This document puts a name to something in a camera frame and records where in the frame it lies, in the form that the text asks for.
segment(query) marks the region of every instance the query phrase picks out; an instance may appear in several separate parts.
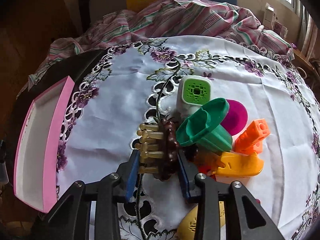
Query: purple plastic lid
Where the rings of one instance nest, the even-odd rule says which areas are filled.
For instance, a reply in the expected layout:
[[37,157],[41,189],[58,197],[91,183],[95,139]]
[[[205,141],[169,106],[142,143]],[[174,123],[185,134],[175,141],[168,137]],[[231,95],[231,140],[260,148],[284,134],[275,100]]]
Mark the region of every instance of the purple plastic lid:
[[229,112],[221,122],[224,129],[231,135],[240,133],[248,121],[248,113],[244,105],[238,101],[227,99]]

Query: metal bolt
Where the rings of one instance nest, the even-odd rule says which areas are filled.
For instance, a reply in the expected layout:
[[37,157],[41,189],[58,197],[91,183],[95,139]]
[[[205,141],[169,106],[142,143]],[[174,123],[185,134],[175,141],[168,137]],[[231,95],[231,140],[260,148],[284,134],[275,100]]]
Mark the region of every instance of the metal bolt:
[[236,188],[240,188],[240,187],[242,186],[241,182],[239,182],[239,181],[234,181],[234,182],[232,183],[232,185],[233,185],[234,187],[236,187]]
[[204,173],[198,173],[197,178],[198,179],[205,179],[207,176]]
[[75,182],[75,184],[76,184],[76,187],[81,187],[83,183],[82,181],[78,180]]
[[111,173],[111,174],[110,174],[110,178],[111,178],[111,179],[118,179],[118,178],[119,178],[119,174],[118,174],[118,173],[115,173],[115,172],[114,172],[114,173]]

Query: white tablecloth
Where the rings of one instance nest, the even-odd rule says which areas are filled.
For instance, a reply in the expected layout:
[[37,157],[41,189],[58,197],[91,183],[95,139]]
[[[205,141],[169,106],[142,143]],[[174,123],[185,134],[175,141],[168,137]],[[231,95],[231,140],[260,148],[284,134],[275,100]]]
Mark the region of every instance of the white tablecloth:
[[[300,238],[319,213],[319,104],[297,71],[270,58],[276,58],[271,51],[203,36],[107,49],[67,109],[59,148],[59,195],[76,180],[94,182],[115,172],[128,160],[140,123],[176,115],[179,78],[201,75],[211,80],[215,98],[237,100],[246,107],[247,125],[266,119],[271,134],[259,155],[264,168],[258,176],[240,181],[260,199],[285,239]],[[174,236],[192,206],[182,198],[177,176],[161,182],[144,174],[131,203],[118,209],[123,239],[164,240]],[[145,230],[150,225],[152,232]]]

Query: striped cloth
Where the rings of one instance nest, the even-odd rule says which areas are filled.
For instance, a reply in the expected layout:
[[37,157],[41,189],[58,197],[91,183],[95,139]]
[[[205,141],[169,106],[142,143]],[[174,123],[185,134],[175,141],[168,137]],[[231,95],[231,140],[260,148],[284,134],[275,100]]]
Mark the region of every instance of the striped cloth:
[[246,8],[208,0],[157,0],[139,13],[121,10],[105,15],[78,38],[53,42],[46,59],[37,72],[29,76],[28,84],[21,91],[37,84],[51,65],[67,57],[147,38],[180,35],[255,44],[259,49],[265,47],[289,60],[294,59],[291,45],[273,31],[265,30]]

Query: green square panel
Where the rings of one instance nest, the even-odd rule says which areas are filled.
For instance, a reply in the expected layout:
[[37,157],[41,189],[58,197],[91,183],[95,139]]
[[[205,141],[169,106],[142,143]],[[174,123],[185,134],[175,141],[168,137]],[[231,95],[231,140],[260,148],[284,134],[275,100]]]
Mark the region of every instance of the green square panel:
[[182,96],[187,103],[204,105],[210,101],[210,84],[203,80],[189,78],[184,82]]

